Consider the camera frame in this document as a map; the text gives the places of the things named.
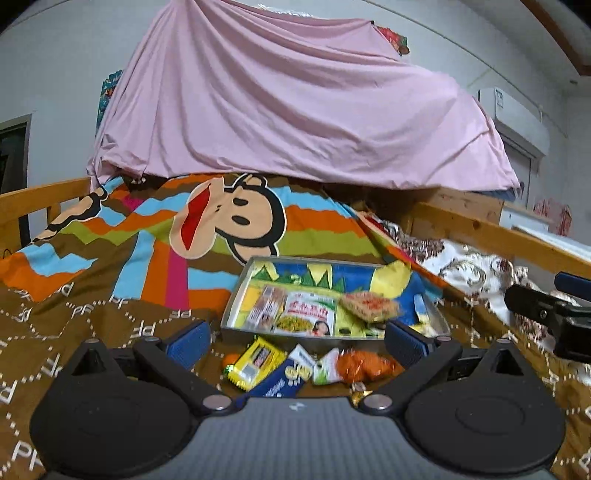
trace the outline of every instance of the cartoon monkey face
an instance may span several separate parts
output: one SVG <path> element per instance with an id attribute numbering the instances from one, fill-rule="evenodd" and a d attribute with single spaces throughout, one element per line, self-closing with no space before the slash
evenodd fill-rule
<path id="1" fill-rule="evenodd" d="M 200 258 L 221 236 L 240 263 L 253 255 L 277 255 L 285 212 L 267 180 L 246 174 L 226 187 L 222 177 L 196 187 L 175 215 L 170 245 L 181 257 Z"/>

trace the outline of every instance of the wooden ceiling beam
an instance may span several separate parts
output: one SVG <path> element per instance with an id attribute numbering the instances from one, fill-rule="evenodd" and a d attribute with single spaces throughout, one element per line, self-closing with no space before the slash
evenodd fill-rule
<path id="1" fill-rule="evenodd" d="M 554 41 L 558 44 L 558 46 L 573 64 L 579 75 L 581 75 L 581 77 L 591 76 L 591 65 L 585 65 L 581 56 L 570 44 L 569 39 L 566 38 L 566 35 L 550 16 L 550 14 L 536 0 L 520 1 L 552 36 Z"/>

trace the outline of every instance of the orange snack bag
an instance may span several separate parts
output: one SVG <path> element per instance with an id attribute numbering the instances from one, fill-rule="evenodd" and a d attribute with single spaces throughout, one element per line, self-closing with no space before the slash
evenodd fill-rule
<path id="1" fill-rule="evenodd" d="M 225 370 L 228 365 L 233 365 L 238 362 L 239 358 L 239 353 L 227 353 L 222 359 L 222 371 Z"/>
<path id="2" fill-rule="evenodd" d="M 373 381 L 386 375 L 392 375 L 396 364 L 373 352 L 352 350 L 341 355 L 336 362 L 336 369 L 347 384 Z"/>

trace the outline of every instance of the candy wrapper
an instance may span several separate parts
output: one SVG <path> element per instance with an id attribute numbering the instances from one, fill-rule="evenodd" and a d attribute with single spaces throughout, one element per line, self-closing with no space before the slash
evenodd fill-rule
<path id="1" fill-rule="evenodd" d="M 410 326 L 413 330 L 416 330 L 418 333 L 428 338 L 434 338 L 439 335 L 431 325 L 427 305 L 425 304 L 423 295 L 420 293 L 414 296 L 414 311 L 417 314 L 418 323 Z"/>
<path id="2" fill-rule="evenodd" d="M 397 302 L 370 291 L 346 293 L 339 302 L 367 323 L 383 323 L 400 312 Z"/>
<path id="3" fill-rule="evenodd" d="M 329 385 L 331 383 L 342 382 L 343 379 L 336 369 L 336 362 L 340 352 L 338 348 L 333 348 L 324 357 L 322 357 L 314 366 L 314 385 Z"/>
<path id="4" fill-rule="evenodd" d="M 348 384 L 392 375 L 395 367 L 394 360 L 383 358 L 377 353 L 357 350 L 345 352 L 336 361 L 337 372 L 343 382 Z"/>
<path id="5" fill-rule="evenodd" d="M 335 328 L 336 300 L 314 293 L 289 292 L 285 309 L 275 322 L 274 332 L 302 335 L 332 335 Z"/>
<path id="6" fill-rule="evenodd" d="M 368 390 L 362 382 L 355 382 L 351 385 L 349 399 L 351 400 L 351 404 L 355 408 L 358 408 L 359 402 L 372 393 L 373 391 Z"/>
<path id="7" fill-rule="evenodd" d="M 314 359 L 301 345 L 297 345 L 287 359 L 250 392 L 243 395 L 242 400 L 248 397 L 293 398 L 311 378 L 313 370 Z"/>
<path id="8" fill-rule="evenodd" d="M 245 391 L 257 386 L 286 359 L 284 351 L 256 337 L 233 365 L 225 369 L 230 382 Z"/>
<path id="9" fill-rule="evenodd" d="M 285 290 L 266 286 L 254 307 L 246 317 L 244 328 L 249 330 L 271 330 L 280 308 L 285 302 Z"/>

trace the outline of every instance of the yellow snack wrapper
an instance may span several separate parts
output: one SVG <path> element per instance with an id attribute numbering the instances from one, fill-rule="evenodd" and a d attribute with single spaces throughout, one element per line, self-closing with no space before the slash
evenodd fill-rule
<path id="1" fill-rule="evenodd" d="M 244 391 L 256 387 L 267 375 L 287 358 L 285 352 L 256 337 L 241 357 L 228 366 L 226 377 Z"/>

